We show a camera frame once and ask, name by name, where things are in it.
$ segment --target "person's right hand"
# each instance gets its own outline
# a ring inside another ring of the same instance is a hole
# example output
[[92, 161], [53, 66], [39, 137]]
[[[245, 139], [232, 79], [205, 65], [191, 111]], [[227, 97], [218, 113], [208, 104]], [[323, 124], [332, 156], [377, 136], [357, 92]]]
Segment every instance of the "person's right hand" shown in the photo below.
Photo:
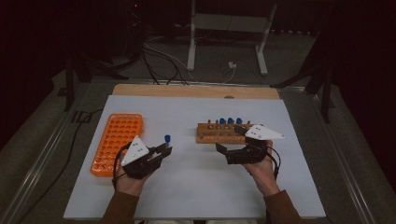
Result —
[[[271, 154], [273, 142], [271, 140], [267, 140], [266, 145], [268, 146], [267, 152]], [[261, 162], [253, 164], [247, 163], [243, 164], [243, 166], [253, 176], [257, 188], [264, 197], [280, 192], [274, 176], [273, 162], [271, 158], [266, 156]]]

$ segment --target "dark background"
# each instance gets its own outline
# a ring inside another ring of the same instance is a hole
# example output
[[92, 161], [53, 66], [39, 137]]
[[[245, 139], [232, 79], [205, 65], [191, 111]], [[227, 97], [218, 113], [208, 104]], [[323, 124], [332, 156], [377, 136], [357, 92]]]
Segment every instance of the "dark background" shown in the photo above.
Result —
[[[227, 2], [202, 1], [197, 4], [197, 11], [247, 16], [268, 13], [265, 6], [253, 7], [257, 1]], [[148, 25], [158, 34], [172, 38], [176, 33], [174, 24], [183, 26], [190, 22], [189, 1], [134, 3], [138, 6], [126, 11], [125, 1], [3, 1], [0, 148], [52, 91], [51, 78], [64, 70], [65, 51], [60, 38], [66, 36], [95, 60], [111, 62], [111, 56], [139, 51], [133, 24], [138, 22], [144, 28]], [[332, 83], [340, 87], [394, 189], [395, 15], [395, 3], [385, 0], [292, 1], [279, 4], [273, 23], [273, 32], [278, 34], [292, 31], [318, 36], [302, 70], [324, 59], [335, 62]], [[128, 30], [117, 29], [125, 27], [120, 25], [123, 22], [129, 22]], [[122, 43], [126, 35], [133, 43], [128, 49], [111, 44]]]

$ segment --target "gray floor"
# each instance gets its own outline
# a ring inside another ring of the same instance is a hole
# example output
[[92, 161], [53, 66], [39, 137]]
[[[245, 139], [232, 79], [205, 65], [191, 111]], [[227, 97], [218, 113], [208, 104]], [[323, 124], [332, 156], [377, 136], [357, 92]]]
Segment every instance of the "gray floor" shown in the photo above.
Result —
[[[188, 74], [181, 63], [178, 63], [179, 69], [191, 85], [266, 87], [296, 75], [315, 38], [309, 35], [270, 35], [264, 52], [269, 68], [266, 77], [259, 74], [255, 59], [253, 47], [259, 40], [259, 36], [251, 36], [227, 45], [224, 42], [208, 45], [200, 41], [195, 71]], [[177, 57], [184, 64], [187, 62], [189, 39], [186, 37], [172, 41], [154, 37], [146, 43]], [[154, 71], [162, 76], [171, 77], [175, 73], [173, 65], [163, 59], [148, 56], [148, 60]], [[228, 62], [236, 62], [237, 67], [233, 78], [224, 83], [233, 73]], [[130, 78], [122, 82], [152, 83], [147, 68], [141, 62], [121, 73]], [[318, 114], [318, 97], [302, 91], [307, 80], [279, 90], [327, 214], [326, 218], [309, 219], [307, 222], [396, 223], [393, 214], [396, 211], [395, 193], [380, 171], [338, 89], [332, 87], [331, 123], [326, 124]], [[69, 113], [64, 112], [65, 99], [56, 96], [64, 86], [64, 72], [54, 78], [54, 83], [55, 90], [0, 153], [0, 209], [2, 216], [7, 215], [3, 220], [16, 219], [24, 214], [61, 171], [78, 128], [78, 124], [70, 122], [74, 111], [103, 108], [107, 96], [120, 81], [97, 76], [89, 84], [80, 84], [77, 100]], [[98, 223], [98, 220], [65, 220], [62, 216], [99, 118], [100, 113], [96, 113], [91, 122], [80, 126], [67, 168], [22, 223]], [[42, 172], [38, 169], [28, 173], [41, 151], [51, 152], [46, 166], [42, 167]], [[30, 182], [35, 188], [26, 191], [29, 188], [25, 187], [18, 193], [26, 176], [35, 177]]]

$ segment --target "white tabletop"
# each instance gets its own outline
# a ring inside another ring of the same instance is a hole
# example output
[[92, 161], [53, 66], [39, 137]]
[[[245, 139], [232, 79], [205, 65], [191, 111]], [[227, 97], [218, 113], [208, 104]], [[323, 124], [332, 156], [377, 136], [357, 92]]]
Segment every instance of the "white tabletop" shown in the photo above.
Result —
[[[325, 217], [312, 175], [282, 100], [189, 97], [109, 96], [92, 139], [64, 218], [100, 218], [114, 189], [110, 178], [90, 173], [107, 118], [137, 113], [144, 119], [142, 140], [148, 147], [170, 134], [172, 154], [147, 181], [136, 219], [263, 218], [265, 204], [242, 165], [228, 165], [215, 145], [195, 143], [197, 123], [241, 118], [283, 133], [274, 141], [282, 160], [278, 185], [286, 189], [302, 217]], [[238, 149], [241, 146], [226, 146]]]

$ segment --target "orange plastic rack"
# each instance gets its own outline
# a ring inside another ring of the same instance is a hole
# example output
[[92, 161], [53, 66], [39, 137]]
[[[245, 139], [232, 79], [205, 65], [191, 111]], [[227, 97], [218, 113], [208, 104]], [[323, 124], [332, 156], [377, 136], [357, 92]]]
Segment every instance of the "orange plastic rack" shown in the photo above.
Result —
[[143, 119], [140, 114], [111, 114], [93, 158], [91, 173], [96, 176], [113, 176], [117, 153], [142, 132]]

